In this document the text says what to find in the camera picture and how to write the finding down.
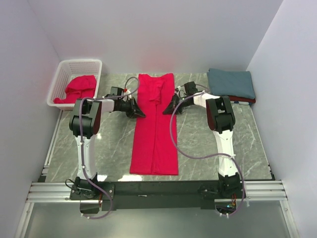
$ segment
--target white plastic basket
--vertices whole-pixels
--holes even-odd
[[[99,59],[70,59],[59,63],[53,82],[47,98],[47,104],[51,107],[58,107],[69,111],[74,108],[73,104],[55,104],[55,98],[64,99],[66,97],[65,89],[71,80],[82,75],[93,75],[96,78],[97,85],[95,97],[98,93],[101,68],[103,63]]]

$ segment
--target white wall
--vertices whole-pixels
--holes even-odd
[[[45,99],[59,60],[26,0],[1,1],[0,34],[0,237],[10,238],[56,123]]]
[[[253,107],[301,237],[317,227],[317,1],[284,0],[254,55]]]
[[[29,0],[61,59],[111,72],[245,70],[282,0]]]

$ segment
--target red cloth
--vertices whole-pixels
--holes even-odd
[[[234,102],[248,102],[248,103],[256,103],[256,99],[250,99],[250,98],[243,98],[243,97],[236,97],[236,96],[229,96],[230,101]]]
[[[174,75],[150,77],[139,74],[138,105],[146,118],[137,118],[130,173],[140,175],[178,175],[177,150],[169,135],[171,115],[163,111],[174,94]],[[176,135],[176,117],[172,132]]]
[[[92,98],[96,90],[96,79],[93,75],[84,75],[74,78],[65,89],[66,98],[55,98],[54,103],[75,103],[78,98]]]

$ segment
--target cable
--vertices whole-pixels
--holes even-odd
[[[229,207],[225,207],[225,206],[219,206],[219,205],[215,205],[215,208],[216,208],[216,210],[218,211],[218,209],[217,208],[220,208],[220,209],[222,209],[222,210],[227,210],[227,211],[230,211],[230,212],[234,212],[234,211],[236,211],[236,209],[233,209],[233,208],[229,208]]]
[[[241,181],[242,181],[242,199],[241,199],[241,203],[239,204],[239,206],[237,207],[237,209],[229,214],[228,216],[232,216],[234,215],[237,211],[239,211],[241,209],[241,206],[243,205],[243,201],[244,201],[244,196],[245,196],[245,188],[244,188],[244,178],[243,178],[243,175],[242,175],[242,172],[241,172],[241,169],[239,167],[239,165],[237,164],[236,160],[234,159],[234,155],[228,155],[228,154],[225,154],[225,153],[215,153],[215,154],[211,154],[211,155],[205,155],[205,156],[201,156],[201,157],[195,157],[195,156],[191,156],[191,155],[187,155],[185,152],[183,152],[180,148],[178,148],[178,146],[176,145],[175,143],[175,140],[173,138],[173,133],[172,133],[172,123],[173,123],[173,118],[177,112],[177,109],[179,108],[179,106],[186,100],[190,99],[190,98],[193,98],[193,97],[196,97],[196,96],[200,96],[200,95],[203,95],[205,92],[203,91],[202,93],[198,93],[198,94],[194,94],[194,95],[191,95],[191,96],[188,96],[187,98],[185,98],[183,101],[180,101],[177,106],[175,107],[173,113],[172,113],[172,116],[170,118],[170,122],[169,122],[169,135],[170,135],[170,138],[173,142],[173,145],[175,146],[175,148],[184,156],[190,158],[190,159],[195,159],[195,160],[200,160],[200,159],[206,159],[206,158],[210,158],[210,157],[213,157],[213,156],[217,156],[217,155],[222,155],[222,156],[226,156],[228,158],[230,158],[233,163],[235,164],[235,166],[237,167],[237,170],[240,174],[240,177],[241,177]]]
[[[84,193],[82,193],[82,195],[84,196],[84,197],[86,197],[88,200],[93,200],[93,199],[95,199],[96,197],[98,197],[98,194],[97,195],[86,195],[86,194],[84,194]]]
[[[70,187],[70,186],[67,184],[67,180],[69,180],[69,181],[72,182],[73,184],[75,184],[75,182],[74,182],[73,180],[69,179],[69,178],[65,180],[65,185],[66,185],[67,187],[69,187],[70,189],[72,189],[72,187]]]
[[[128,78],[128,80],[126,81],[126,83],[127,83],[129,80],[131,80],[132,78],[135,78],[135,79],[138,81],[138,86],[137,86],[137,88],[134,89],[131,93],[128,93],[128,94],[126,94],[126,95],[124,95],[124,96],[129,96],[129,95],[135,93],[135,92],[138,90],[139,86],[140,86],[140,81],[139,81],[139,79],[138,79],[137,77],[130,77],[130,78]],[[88,215],[86,215],[86,214],[83,214],[83,216],[86,217],[86,218],[88,218],[88,219],[96,220],[96,219],[100,219],[100,218],[106,217],[106,216],[112,211],[113,201],[112,201],[111,196],[110,196],[106,191],[104,191],[104,190],[103,190],[101,187],[99,187],[98,185],[94,184],[94,183],[88,178],[87,173],[86,173],[86,170],[85,170],[85,167],[86,167],[86,166],[85,166],[85,158],[84,158],[84,138],[83,138],[83,137],[84,137],[84,132],[83,132],[83,123],[82,123],[82,116],[83,116],[83,115],[82,115],[82,110],[83,110],[83,105],[84,105],[84,102],[85,102],[86,100],[93,100],[93,101],[95,101],[95,100],[117,99],[117,98],[122,98],[122,95],[120,95],[120,96],[110,96],[110,97],[105,97],[105,96],[103,96],[102,98],[89,98],[89,97],[86,97],[86,98],[83,98],[83,99],[80,101],[80,106],[79,106],[79,129],[80,129],[81,166],[82,166],[82,169],[83,169],[83,174],[84,174],[86,180],[88,181],[88,183],[90,183],[92,186],[94,186],[94,187],[97,188],[99,191],[101,191],[101,192],[102,192],[104,195],[106,195],[107,198],[110,200],[110,208],[109,208],[109,210],[108,210],[105,214],[103,214],[103,215],[101,215],[101,216],[99,216],[99,217],[90,217],[90,216],[88,216]]]
[[[130,77],[130,78],[128,78],[128,80],[127,80],[127,81],[125,82],[125,84],[124,84],[124,89],[127,88],[127,84],[128,84],[128,82],[129,82],[131,79],[136,79],[136,80],[139,81],[139,79],[138,79],[137,77]]]
[[[204,85],[201,85],[201,84],[198,84],[198,83],[196,83],[196,85],[205,88],[205,91],[206,91],[206,92],[210,92],[210,89],[209,89],[208,87],[206,87],[206,86],[204,86]]]
[[[178,95],[179,95],[180,98],[185,98],[187,96],[187,94],[184,92],[183,89],[178,91]]]

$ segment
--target gray marble surface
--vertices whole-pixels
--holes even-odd
[[[109,93],[111,86],[123,87],[130,76],[137,74],[109,74],[101,78],[98,96]],[[175,86],[189,81],[208,85],[206,74],[175,74]],[[135,88],[131,80],[128,88]],[[267,159],[256,128],[251,108],[233,105],[236,124],[233,132],[233,148],[236,160],[241,166],[245,179],[271,179]],[[63,112],[55,137],[50,167],[46,182],[64,182],[75,179],[78,155],[75,138],[69,130],[70,112]],[[108,181],[150,181],[150,180],[205,180],[218,179],[218,159],[189,159],[178,153],[178,176],[140,176],[130,175],[135,119],[125,113],[104,113],[95,142],[95,158],[99,180]],[[208,128],[206,109],[191,106],[177,116],[177,142],[182,150],[193,156],[217,152],[216,140]]]

